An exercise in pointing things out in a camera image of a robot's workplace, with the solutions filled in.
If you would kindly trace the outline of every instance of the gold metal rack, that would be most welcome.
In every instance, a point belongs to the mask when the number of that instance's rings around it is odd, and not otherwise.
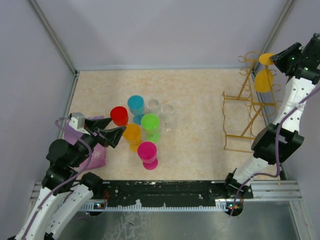
[[[238,57],[239,62],[245,63],[245,68],[242,68],[239,71],[239,73],[242,76],[245,76],[245,80],[242,84],[242,87],[240,89],[239,94],[237,96],[231,96],[231,95],[226,95],[225,92],[222,93],[222,96],[223,96],[223,103],[222,103],[223,131],[225,133],[225,145],[223,148],[224,150],[242,152],[242,153],[252,153],[251,150],[243,150],[243,149],[240,150],[240,149],[228,148],[227,147],[227,139],[233,138],[233,139],[245,139],[245,140],[251,140],[251,141],[254,140],[256,136],[253,134],[252,126],[253,126],[253,123],[256,120],[256,118],[258,116],[262,116],[264,118],[273,116],[277,112],[277,109],[278,109],[277,104],[282,102],[282,101],[275,101],[274,93],[280,91],[280,85],[279,84],[272,84],[272,81],[268,77],[269,76],[268,74],[266,74],[266,76],[267,76],[267,82],[269,84],[269,89],[270,89],[269,92],[271,93],[272,102],[259,102],[258,100],[255,100],[254,94],[256,93],[256,91],[253,89],[253,86],[251,83],[251,75],[252,75],[252,72],[253,72],[255,65],[259,62],[259,58],[248,58],[248,56],[251,54],[258,54],[259,56],[261,56],[261,54],[257,51],[250,51],[245,56]],[[269,70],[267,65],[264,65],[264,68],[266,69],[266,71],[270,71],[272,73],[272,76],[276,75],[275,70],[273,70],[273,69]],[[244,105],[246,107],[248,107],[248,112],[249,112],[248,115],[249,115],[250,121],[240,135],[228,134],[225,129],[225,123],[226,123],[225,102],[226,101],[242,101],[242,102],[244,102]],[[263,114],[263,109],[264,109],[264,107],[267,107],[267,106],[273,107],[272,113],[268,114],[268,115]]]

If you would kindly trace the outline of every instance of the cup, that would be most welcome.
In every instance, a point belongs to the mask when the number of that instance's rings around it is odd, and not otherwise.
[[[110,112],[110,117],[115,125],[122,127],[128,124],[128,111],[123,106],[116,106]]]
[[[164,128],[172,131],[175,124],[175,107],[171,104],[164,104],[161,108],[161,118],[164,122]]]
[[[153,170],[158,166],[157,147],[153,142],[145,141],[141,143],[137,153],[145,169]]]
[[[141,125],[146,133],[148,142],[157,143],[160,140],[159,117],[153,113],[148,113],[141,119]]]
[[[130,150],[136,153],[139,145],[142,143],[140,127],[135,123],[130,123],[126,126],[122,136],[130,144]]]
[[[158,100],[156,99],[149,100],[148,103],[146,104],[146,107],[148,109],[149,114],[155,114],[159,116],[161,108]]]
[[[141,125],[141,119],[144,116],[145,101],[142,96],[134,95],[128,99],[128,107],[130,112],[134,115],[133,122]]]

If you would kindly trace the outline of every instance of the cable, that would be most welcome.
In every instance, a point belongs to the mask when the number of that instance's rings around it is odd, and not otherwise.
[[[61,187],[63,187],[64,185],[66,185],[67,183],[70,183],[71,181],[75,180],[80,174],[82,174],[86,169],[87,167],[89,166],[90,164],[90,161],[91,161],[91,158],[92,158],[92,150],[90,148],[90,146],[84,141],[82,140],[80,137],[74,135],[72,132],[66,130],[65,128],[63,128],[62,126],[59,125],[59,121],[63,121],[63,120],[66,120],[67,118],[66,117],[60,117],[58,118],[57,120],[54,121],[54,124],[58,127],[58,129],[64,131],[64,133],[68,133],[70,134],[71,136],[73,136],[75,139],[77,139],[80,143],[82,143],[87,149],[88,149],[88,152],[89,152],[89,155],[88,155],[88,161],[86,162],[85,166],[76,174],[74,175],[73,177],[67,179],[66,181],[60,183],[58,186],[56,186],[54,189],[51,190],[51,192],[49,192],[45,198],[42,200],[42,202],[39,204],[39,206],[37,207],[37,210],[34,212],[28,226],[26,227],[25,231],[24,231],[24,234],[22,235],[22,238],[21,240],[25,240],[26,239],[26,236],[33,224],[33,222],[35,221],[37,215],[38,215],[38,212],[42,209],[42,206],[45,204],[45,202],[48,200],[48,198],[57,190],[59,190]]]
[[[309,98],[311,98],[312,96],[314,96],[315,94],[317,94],[320,91],[320,87],[318,87],[316,90],[312,91],[308,96],[306,96],[304,99],[302,99],[299,104],[303,104],[304,102],[306,102]],[[277,178],[280,175],[280,155],[279,155],[279,137],[280,137],[280,130],[282,128],[282,125],[284,124],[284,122],[296,111],[298,110],[297,107],[294,107],[279,123],[277,129],[276,129],[276,134],[275,134],[275,162],[276,162],[276,173],[275,175],[269,174],[269,173],[264,173],[264,172],[257,172],[254,173],[251,177],[249,177],[246,181],[244,181],[241,186],[238,188],[238,190],[236,191],[234,200],[233,200],[233,204],[232,206],[234,206],[236,204],[237,201],[237,197],[241,191],[241,189],[255,176],[258,175],[264,175],[264,176],[268,176],[268,177],[272,177],[272,178]],[[234,207],[231,209],[230,212],[230,216],[232,216],[232,214],[234,213]]]

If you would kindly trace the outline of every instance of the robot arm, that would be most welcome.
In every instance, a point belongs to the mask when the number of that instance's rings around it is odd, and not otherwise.
[[[251,156],[241,167],[229,173],[226,179],[226,188],[230,196],[235,196],[237,190],[244,185],[243,194],[251,183],[251,179],[268,165],[276,164],[275,138],[279,123],[294,108],[297,108],[281,126],[279,136],[279,160],[283,163],[303,143],[304,137],[299,135],[300,119],[306,101],[301,104],[320,79],[320,34],[314,34],[309,43],[301,48],[300,43],[295,43],[283,52],[272,56],[270,59],[275,66],[289,80],[285,86],[285,97],[273,123],[263,129],[255,138],[251,149]]]
[[[90,147],[91,151],[97,144],[115,148],[126,127],[104,130],[112,121],[111,118],[88,120],[81,113],[73,113],[69,118],[71,127],[84,134],[74,145],[64,139],[55,140],[50,145],[46,156],[50,167],[42,181],[39,198],[21,231],[9,240],[57,240],[70,219],[92,198],[103,182],[100,177],[89,172],[83,175],[79,185],[66,199],[71,193],[75,178],[84,171],[83,169],[78,173],[74,168],[90,155],[84,144]],[[65,199],[65,203],[56,211]]]

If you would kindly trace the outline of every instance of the white wall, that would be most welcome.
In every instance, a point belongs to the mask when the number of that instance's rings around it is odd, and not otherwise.
[[[320,33],[320,1],[298,0],[282,26],[279,35],[273,43],[270,52],[279,53],[295,42],[302,45],[308,43],[313,33]],[[284,89],[287,77],[278,73],[275,81]],[[284,91],[277,94],[283,99]],[[320,208],[316,207],[320,199],[320,95],[311,98],[305,107],[300,122],[300,134],[305,137],[303,145],[285,162],[288,175],[297,179],[303,200],[308,208],[313,225],[320,222]],[[320,228],[315,228],[320,237]]]
[[[21,229],[73,75],[26,0],[0,1],[0,239]]]
[[[37,0],[78,70],[234,68],[286,0]]]

